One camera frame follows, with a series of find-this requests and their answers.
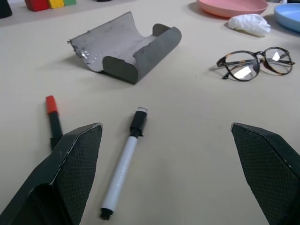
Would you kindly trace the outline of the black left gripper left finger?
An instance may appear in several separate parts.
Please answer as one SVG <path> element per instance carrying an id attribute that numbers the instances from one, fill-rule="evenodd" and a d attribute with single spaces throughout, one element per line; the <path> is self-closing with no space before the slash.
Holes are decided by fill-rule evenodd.
<path id="1" fill-rule="evenodd" d="M 95 178 L 103 126 L 61 138 L 0 214 L 0 225 L 79 225 Z"/>

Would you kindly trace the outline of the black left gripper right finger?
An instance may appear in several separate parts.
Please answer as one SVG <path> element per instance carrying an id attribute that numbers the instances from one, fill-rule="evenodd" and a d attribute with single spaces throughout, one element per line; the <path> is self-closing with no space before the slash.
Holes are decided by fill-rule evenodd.
<path id="1" fill-rule="evenodd" d="M 270 225 L 300 225 L 300 155 L 278 134 L 233 123 L 246 181 Z"/>

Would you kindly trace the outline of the white marker with black cap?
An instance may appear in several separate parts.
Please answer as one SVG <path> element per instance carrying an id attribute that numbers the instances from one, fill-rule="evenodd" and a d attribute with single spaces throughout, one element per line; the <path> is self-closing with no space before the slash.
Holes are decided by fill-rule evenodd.
<path id="1" fill-rule="evenodd" d="M 133 116 L 133 120 L 129 128 L 129 137 L 101 206 L 100 218 L 102 220 L 109 220 L 110 216 L 116 209 L 138 138 L 143 136 L 143 129 L 147 121 L 147 115 L 147 109 L 139 107 Z"/>

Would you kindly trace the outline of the black marker with red cap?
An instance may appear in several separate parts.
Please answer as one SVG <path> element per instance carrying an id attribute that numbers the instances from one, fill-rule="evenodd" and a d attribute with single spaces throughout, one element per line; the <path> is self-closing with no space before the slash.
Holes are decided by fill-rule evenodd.
<path id="1" fill-rule="evenodd" d="M 50 144 L 51 149 L 54 150 L 55 146 L 58 144 L 58 142 L 63 136 L 59 112 L 54 96 L 51 95 L 46 97 L 46 109 L 52 135 L 50 138 Z"/>

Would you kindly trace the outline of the tortoiseshell round eyeglasses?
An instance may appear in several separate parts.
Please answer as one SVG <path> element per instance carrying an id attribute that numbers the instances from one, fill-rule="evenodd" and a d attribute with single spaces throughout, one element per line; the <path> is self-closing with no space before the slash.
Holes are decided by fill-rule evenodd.
<path id="1" fill-rule="evenodd" d="M 231 52 L 216 62 L 216 69 L 225 69 L 222 79 L 232 78 L 239 82 L 255 79 L 262 68 L 270 75 L 284 76 L 291 73 L 295 62 L 288 50 L 282 47 L 269 47 L 264 51 L 239 50 Z"/>

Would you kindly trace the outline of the grey open glasses case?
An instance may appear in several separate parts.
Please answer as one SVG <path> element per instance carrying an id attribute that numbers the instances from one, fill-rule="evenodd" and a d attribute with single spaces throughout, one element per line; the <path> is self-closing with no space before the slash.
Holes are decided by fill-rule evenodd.
<path id="1" fill-rule="evenodd" d="M 182 38 L 176 27 L 155 24 L 142 36 L 131 12 L 69 40 L 76 55 L 93 72 L 104 72 L 131 84 L 143 79 Z"/>

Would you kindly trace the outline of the crumpled white tissue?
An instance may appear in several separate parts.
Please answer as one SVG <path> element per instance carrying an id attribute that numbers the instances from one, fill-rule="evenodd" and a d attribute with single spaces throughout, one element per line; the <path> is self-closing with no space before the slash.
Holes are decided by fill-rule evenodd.
<path id="1" fill-rule="evenodd" d="M 258 14 L 234 16 L 229 19 L 228 28 L 244 31 L 257 37 L 265 37 L 271 31 L 268 22 Z"/>

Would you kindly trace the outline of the blue plastic plate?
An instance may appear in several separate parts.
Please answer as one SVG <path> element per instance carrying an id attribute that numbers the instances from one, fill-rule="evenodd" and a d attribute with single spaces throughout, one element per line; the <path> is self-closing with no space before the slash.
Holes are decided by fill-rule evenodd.
<path id="1" fill-rule="evenodd" d="M 300 3 L 287 3 L 276 6 L 274 17 L 280 25 L 300 33 Z"/>

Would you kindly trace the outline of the pink plastic plate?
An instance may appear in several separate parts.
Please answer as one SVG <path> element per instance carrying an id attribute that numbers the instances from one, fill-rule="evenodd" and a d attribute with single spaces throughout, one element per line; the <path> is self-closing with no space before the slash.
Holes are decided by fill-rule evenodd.
<path id="1" fill-rule="evenodd" d="M 261 14 L 268 7 L 265 0 L 196 0 L 196 2 L 201 10 L 225 18 Z"/>

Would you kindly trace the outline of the yellow wooden block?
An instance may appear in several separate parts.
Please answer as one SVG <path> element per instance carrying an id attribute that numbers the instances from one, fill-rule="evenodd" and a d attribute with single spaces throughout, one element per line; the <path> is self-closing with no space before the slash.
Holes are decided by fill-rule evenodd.
<path id="1" fill-rule="evenodd" d="M 50 9 L 64 7 L 64 0 L 47 0 Z"/>

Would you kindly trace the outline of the red wooden block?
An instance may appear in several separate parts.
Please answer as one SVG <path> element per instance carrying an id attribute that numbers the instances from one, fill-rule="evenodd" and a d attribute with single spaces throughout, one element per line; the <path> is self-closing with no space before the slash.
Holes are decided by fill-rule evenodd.
<path id="1" fill-rule="evenodd" d="M 30 11 L 38 12 L 49 9 L 47 0 L 24 0 Z"/>

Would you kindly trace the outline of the tall black tool holder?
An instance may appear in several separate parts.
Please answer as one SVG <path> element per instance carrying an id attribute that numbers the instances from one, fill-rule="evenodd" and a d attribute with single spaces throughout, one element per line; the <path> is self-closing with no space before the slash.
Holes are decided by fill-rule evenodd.
<path id="1" fill-rule="evenodd" d="M 8 0 L 0 0 L 0 19 L 10 17 L 12 15 L 12 11 Z"/>

